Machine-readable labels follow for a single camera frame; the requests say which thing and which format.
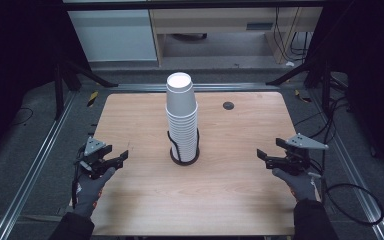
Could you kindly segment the person's left hand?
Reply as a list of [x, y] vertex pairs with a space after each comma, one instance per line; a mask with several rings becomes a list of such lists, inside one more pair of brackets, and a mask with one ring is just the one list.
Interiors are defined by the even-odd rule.
[[102, 194], [102, 189], [109, 179], [114, 175], [116, 169], [110, 167], [97, 179], [91, 179], [88, 174], [82, 173], [78, 178], [76, 187], [77, 203], [74, 206], [74, 213], [90, 218]]

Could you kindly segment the aluminium floor rail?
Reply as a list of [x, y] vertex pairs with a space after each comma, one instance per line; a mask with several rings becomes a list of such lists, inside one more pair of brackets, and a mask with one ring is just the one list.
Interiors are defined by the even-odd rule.
[[11, 201], [11, 204], [5, 211], [5, 214], [0, 218], [0, 240], [7, 240], [13, 227], [19, 218], [21, 211], [23, 210], [30, 193], [42, 172], [42, 169], [48, 159], [50, 152], [61, 132], [61, 129], [68, 118], [68, 115], [72, 109], [74, 100], [78, 93], [69, 91], [67, 93], [67, 99], [63, 101], [63, 111], [57, 120], [53, 121], [50, 130], [48, 131], [45, 140], [38, 153], [36, 154], [32, 165], [26, 173], [18, 191]]
[[345, 173], [350, 181], [350, 187], [356, 194], [357, 199], [365, 213], [370, 227], [373, 229], [378, 240], [384, 240], [384, 210], [375, 196], [369, 192], [366, 182], [354, 165], [349, 152], [337, 131], [327, 134], [328, 145], [338, 154], [338, 159], [344, 167]]
[[[122, 93], [162, 93], [166, 91], [165, 84], [119, 84], [111, 87], [111, 91]], [[194, 85], [196, 92], [260, 92], [277, 91], [278, 86], [265, 83], [198, 83]]]

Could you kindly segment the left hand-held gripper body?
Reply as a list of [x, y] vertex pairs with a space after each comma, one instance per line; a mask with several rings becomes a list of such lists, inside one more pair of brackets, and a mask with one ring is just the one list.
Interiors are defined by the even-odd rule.
[[98, 151], [105, 146], [108, 146], [105, 142], [89, 137], [80, 148], [78, 163], [82, 170], [88, 173], [92, 179], [97, 179], [105, 173], [102, 168], [104, 157], [98, 157]]

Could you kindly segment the black wire cup holder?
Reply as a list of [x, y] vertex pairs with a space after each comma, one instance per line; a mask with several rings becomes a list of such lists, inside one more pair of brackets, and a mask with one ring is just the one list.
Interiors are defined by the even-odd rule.
[[199, 148], [199, 143], [200, 143], [200, 133], [197, 133], [197, 145], [195, 149], [195, 155], [194, 158], [190, 161], [183, 161], [181, 158], [180, 154], [180, 147], [178, 146], [177, 142], [171, 137], [170, 132], [167, 132], [167, 137], [171, 143], [171, 148], [170, 148], [170, 158], [171, 160], [180, 166], [188, 166], [194, 164], [200, 156], [200, 148]]

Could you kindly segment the light wooden desk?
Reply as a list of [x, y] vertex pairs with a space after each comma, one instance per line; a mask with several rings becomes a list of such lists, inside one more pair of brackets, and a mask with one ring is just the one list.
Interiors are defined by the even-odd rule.
[[150, 10], [155, 36], [217, 32], [264, 32], [275, 62], [286, 52], [297, 32], [313, 32], [322, 7], [221, 8]]

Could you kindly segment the black metal stand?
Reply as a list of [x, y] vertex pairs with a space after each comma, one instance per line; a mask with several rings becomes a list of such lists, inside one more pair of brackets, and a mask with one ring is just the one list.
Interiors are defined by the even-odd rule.
[[81, 83], [77, 77], [78, 74], [89, 78], [90, 80], [98, 83], [99, 85], [105, 88], [117, 87], [117, 84], [104, 80], [98, 75], [95, 75], [91, 70], [87, 70], [72, 61], [57, 63], [54, 68], [56, 120], [61, 118], [64, 111], [63, 83], [66, 83], [70, 91], [79, 90], [81, 87]]
[[307, 72], [307, 77], [304, 81], [306, 88], [314, 88], [319, 82], [322, 83], [321, 107], [326, 115], [330, 112], [330, 90], [332, 86], [339, 86], [342, 89], [347, 89], [347, 86], [338, 82], [332, 76], [331, 65], [328, 60], [317, 60], [316, 58], [306, 60], [300, 66], [292, 69], [281, 77], [267, 82], [270, 86], [279, 86], [291, 79], [292, 77]]

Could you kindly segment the white cabinet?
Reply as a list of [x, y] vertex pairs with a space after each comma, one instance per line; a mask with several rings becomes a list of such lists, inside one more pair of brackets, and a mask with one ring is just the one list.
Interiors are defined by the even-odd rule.
[[147, 10], [70, 11], [89, 62], [156, 61]]

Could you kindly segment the stack of white paper cups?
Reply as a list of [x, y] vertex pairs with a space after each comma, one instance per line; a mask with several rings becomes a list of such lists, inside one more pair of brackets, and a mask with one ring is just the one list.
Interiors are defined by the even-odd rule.
[[168, 132], [180, 147], [182, 160], [192, 160], [198, 144], [198, 106], [194, 112], [187, 116], [174, 116], [169, 111], [166, 111], [166, 115], [169, 126]]

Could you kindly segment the person's right hand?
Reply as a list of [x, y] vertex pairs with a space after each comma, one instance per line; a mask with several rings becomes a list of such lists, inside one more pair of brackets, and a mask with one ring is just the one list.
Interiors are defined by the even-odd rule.
[[308, 173], [303, 172], [294, 176], [279, 168], [274, 168], [272, 170], [272, 174], [278, 177], [279, 179], [283, 180], [287, 184], [287, 186], [290, 188], [292, 195], [297, 201], [317, 201], [314, 182], [312, 180], [312, 176]]

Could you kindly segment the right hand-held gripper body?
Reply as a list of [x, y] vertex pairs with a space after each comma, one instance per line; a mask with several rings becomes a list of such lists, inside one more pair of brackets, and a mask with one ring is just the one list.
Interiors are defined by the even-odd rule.
[[294, 176], [310, 168], [310, 149], [329, 149], [328, 145], [320, 143], [300, 133], [286, 139], [285, 141], [289, 145], [289, 148], [287, 150], [284, 149], [286, 153], [286, 166], [283, 167], [282, 170]]

